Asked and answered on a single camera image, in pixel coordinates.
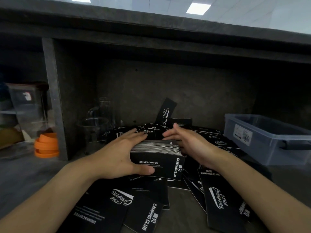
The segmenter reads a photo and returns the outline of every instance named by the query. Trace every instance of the hand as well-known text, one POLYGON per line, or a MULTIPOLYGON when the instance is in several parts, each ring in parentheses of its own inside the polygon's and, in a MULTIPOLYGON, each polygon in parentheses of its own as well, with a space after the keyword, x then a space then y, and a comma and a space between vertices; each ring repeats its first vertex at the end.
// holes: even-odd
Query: hand
POLYGON ((130 150, 134 145, 147 138, 143 132, 135 133, 136 128, 124 133, 94 154, 78 161, 89 167, 95 179, 112 179, 131 174, 150 175, 154 168, 148 165, 134 164, 130 160, 130 150))
POLYGON ((190 155, 208 168, 216 169, 218 152, 221 149, 206 141, 198 133, 181 128, 177 123, 174 123, 173 129, 164 132, 163 136, 163 140, 180 140, 179 146, 182 153, 190 155))

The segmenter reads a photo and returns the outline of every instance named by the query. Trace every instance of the clear plastic container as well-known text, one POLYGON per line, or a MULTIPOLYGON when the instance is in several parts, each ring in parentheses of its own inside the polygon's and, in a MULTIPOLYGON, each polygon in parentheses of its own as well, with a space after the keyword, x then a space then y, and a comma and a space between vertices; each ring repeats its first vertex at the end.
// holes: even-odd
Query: clear plastic container
POLYGON ((31 138, 47 129, 47 83, 7 83, 21 129, 31 138))
POLYGON ((263 165, 304 165, 311 131, 261 115, 226 114, 224 136, 263 165))

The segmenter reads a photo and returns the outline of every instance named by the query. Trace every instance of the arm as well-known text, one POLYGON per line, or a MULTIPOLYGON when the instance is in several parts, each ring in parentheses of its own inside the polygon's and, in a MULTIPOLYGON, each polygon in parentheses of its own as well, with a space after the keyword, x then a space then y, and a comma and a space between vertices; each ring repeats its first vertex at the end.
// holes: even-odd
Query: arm
POLYGON ((219 172, 271 232, 311 232, 311 209, 239 158, 177 124, 163 136, 164 139, 181 140, 180 146, 184 153, 219 172))
POLYGON ((0 220, 0 232, 56 232, 95 180, 152 174, 153 167, 130 160, 131 148, 147 137, 135 131, 125 133, 90 156, 67 164, 44 187, 0 220))

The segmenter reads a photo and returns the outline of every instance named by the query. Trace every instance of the ceiling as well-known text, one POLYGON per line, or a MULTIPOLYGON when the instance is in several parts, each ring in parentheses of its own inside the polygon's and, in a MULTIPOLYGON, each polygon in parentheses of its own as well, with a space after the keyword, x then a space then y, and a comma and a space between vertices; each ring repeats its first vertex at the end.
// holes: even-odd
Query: ceiling
POLYGON ((59 0, 311 34, 311 0, 59 0), (211 5, 203 15, 187 14, 191 3, 211 5))

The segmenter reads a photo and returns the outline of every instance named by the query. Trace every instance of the plastic storage box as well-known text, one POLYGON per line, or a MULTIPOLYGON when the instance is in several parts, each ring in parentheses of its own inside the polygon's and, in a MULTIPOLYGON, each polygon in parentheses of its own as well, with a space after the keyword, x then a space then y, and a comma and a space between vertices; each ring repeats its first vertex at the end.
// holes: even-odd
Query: plastic storage box
POLYGON ((311 131, 261 115, 226 114, 224 136, 263 165, 304 165, 311 131))
POLYGON ((7 86, 21 129, 37 138, 38 131, 47 129, 47 83, 7 83, 7 86))

